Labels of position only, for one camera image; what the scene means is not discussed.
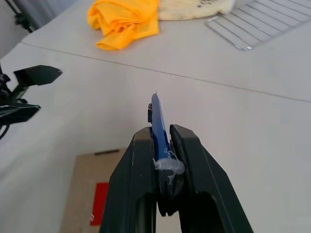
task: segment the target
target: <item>wire rack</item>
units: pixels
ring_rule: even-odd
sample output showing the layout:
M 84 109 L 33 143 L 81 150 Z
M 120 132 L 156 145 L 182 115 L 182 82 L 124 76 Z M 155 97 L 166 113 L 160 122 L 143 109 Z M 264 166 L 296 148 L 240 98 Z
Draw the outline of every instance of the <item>wire rack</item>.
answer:
M 230 44 L 250 50 L 310 21 L 311 0 L 255 0 L 206 25 Z

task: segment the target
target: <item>yellow cloth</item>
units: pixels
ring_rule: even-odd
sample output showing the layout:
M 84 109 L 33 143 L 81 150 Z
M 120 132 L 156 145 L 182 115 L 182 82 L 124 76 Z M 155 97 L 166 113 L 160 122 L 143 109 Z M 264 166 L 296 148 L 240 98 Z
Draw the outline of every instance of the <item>yellow cloth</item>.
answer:
M 158 34 L 157 7 L 158 0 L 95 0 L 87 21 L 104 35 L 96 46 L 120 50 L 133 40 Z

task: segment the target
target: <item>white table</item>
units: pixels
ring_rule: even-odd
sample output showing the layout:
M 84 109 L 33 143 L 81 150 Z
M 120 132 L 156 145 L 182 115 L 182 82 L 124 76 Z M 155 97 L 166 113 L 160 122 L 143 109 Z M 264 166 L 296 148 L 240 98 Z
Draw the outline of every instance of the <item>white table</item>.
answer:
M 162 23 L 162 34 L 124 51 L 105 52 L 93 48 L 100 36 L 82 20 L 85 6 L 87 1 L 74 5 L 1 60 L 10 77 L 15 70 L 38 64 L 64 73 L 50 85 L 27 91 L 25 98 L 41 105 L 41 111 L 28 122 L 13 125 L 0 141 L 0 232 L 57 232 L 75 156 L 128 146 L 133 134 L 149 125 L 147 106 L 156 91 L 166 126 L 174 123 L 192 129 L 227 172 L 254 232 L 309 232 L 311 81 L 308 61 L 301 57 L 310 48 L 298 56 L 293 47 L 300 48 L 310 39 L 310 25 L 241 52 L 204 26 L 199 30 L 202 20 Z M 61 31 L 65 24 L 71 25 L 67 34 Z M 72 43 L 69 31 L 76 38 Z M 176 43 L 170 43 L 177 37 Z M 300 42 L 285 46 L 294 37 Z M 210 43 L 198 48 L 198 38 L 214 40 L 223 49 Z M 77 49 L 77 41 L 83 40 Z M 159 46 L 157 40 L 171 44 L 172 50 Z M 281 55 L 267 54 L 268 50 L 282 52 L 283 60 L 269 64 L 271 56 L 280 59 Z M 153 63 L 146 59 L 150 51 Z M 239 59 L 217 66 L 217 60 L 234 56 Z M 258 63 L 247 62 L 247 57 Z M 300 63 L 292 63 L 286 71 L 301 68 L 294 77 L 277 69 L 292 59 Z M 205 60 L 213 64 L 209 69 L 199 66 Z M 259 69 L 259 63 L 265 66 Z M 158 221 L 157 232 L 179 232 L 177 216 Z

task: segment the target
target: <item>red card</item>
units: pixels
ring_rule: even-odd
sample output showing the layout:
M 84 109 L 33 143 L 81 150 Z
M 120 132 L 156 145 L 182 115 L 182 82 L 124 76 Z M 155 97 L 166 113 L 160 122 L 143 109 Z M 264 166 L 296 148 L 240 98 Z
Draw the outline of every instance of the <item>red card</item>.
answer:
M 109 183 L 97 183 L 95 190 L 95 198 L 93 204 L 93 212 L 91 215 L 90 225 L 99 226 L 102 222 L 106 196 Z

